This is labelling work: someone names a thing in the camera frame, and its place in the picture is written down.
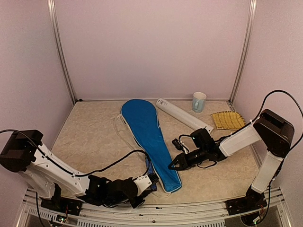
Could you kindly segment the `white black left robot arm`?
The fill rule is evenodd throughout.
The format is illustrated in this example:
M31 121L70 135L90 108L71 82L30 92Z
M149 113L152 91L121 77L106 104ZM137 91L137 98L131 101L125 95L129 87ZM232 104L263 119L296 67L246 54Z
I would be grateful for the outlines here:
M96 171L82 173L56 157L42 143L43 134L38 130L10 132L0 154L0 164L22 176L40 195L45 205L62 210L66 199L61 189L68 190L77 199L95 206L115 207L129 202L133 208L144 203L151 193L150 187L159 180L157 174L144 172L136 178L109 180L95 175Z

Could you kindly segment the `blue badminton racket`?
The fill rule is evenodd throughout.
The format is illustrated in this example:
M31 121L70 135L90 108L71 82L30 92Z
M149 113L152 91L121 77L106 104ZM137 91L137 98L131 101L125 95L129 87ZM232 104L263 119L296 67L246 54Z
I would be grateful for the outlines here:
M147 158L145 159L145 164L146 164L146 167L147 167L147 174L148 175L152 175L152 176L154 176L155 175L155 172L154 172L154 170L153 170L153 166L152 166L152 163L151 163L151 161L149 161ZM150 186L150 190L152 191L152 192L155 192L155 191L157 191L157 183L154 181L154 179L152 179L151 180L151 182L152 182L152 185Z

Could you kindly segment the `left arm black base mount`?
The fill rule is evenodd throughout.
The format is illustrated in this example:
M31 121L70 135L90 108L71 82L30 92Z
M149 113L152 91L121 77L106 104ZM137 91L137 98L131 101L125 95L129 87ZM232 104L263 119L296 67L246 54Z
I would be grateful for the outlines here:
M49 210L65 213L66 215L80 214L83 202L81 200L69 199L61 196L61 188L58 184L54 184L54 194L51 199L42 199L41 207Z

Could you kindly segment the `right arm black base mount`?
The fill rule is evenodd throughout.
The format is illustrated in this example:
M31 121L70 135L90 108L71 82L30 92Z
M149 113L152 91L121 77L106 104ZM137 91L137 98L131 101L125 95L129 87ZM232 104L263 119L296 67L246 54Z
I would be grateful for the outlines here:
M229 215L249 212L267 206L264 193L258 193L249 188L244 197L230 199L225 202Z

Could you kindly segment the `white shuttlecock tube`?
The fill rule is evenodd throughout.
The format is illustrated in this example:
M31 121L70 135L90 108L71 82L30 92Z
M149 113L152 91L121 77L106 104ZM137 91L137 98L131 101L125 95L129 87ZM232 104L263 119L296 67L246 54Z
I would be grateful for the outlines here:
M156 106L193 130L206 129L209 134L214 130L214 127L211 125L203 122L163 98L159 98L156 101Z

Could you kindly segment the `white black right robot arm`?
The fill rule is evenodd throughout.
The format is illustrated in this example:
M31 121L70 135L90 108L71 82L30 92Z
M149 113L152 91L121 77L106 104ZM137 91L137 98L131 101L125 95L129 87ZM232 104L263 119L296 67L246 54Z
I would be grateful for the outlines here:
M215 141L206 129L198 129L190 134L196 150L177 155L169 164L170 170L186 170L205 160L220 162L237 151L258 141L265 143L267 154L258 174L254 178L250 192L242 199L242 206L252 210L257 206L262 194L271 180L278 173L284 158L291 150L294 137L293 125L269 109L262 111L260 116L230 136Z

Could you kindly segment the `blue racket cover bag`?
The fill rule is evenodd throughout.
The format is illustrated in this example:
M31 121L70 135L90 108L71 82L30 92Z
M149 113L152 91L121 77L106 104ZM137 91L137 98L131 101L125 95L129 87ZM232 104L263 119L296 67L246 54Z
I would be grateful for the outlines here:
M168 168L172 158L164 141L155 106L142 99L128 100L122 104L120 114L113 121L116 134L129 148L134 149L118 131L117 119L121 119L137 146L151 158L149 163L160 178L161 187L166 193L164 198L178 191L182 187L182 181L176 170Z

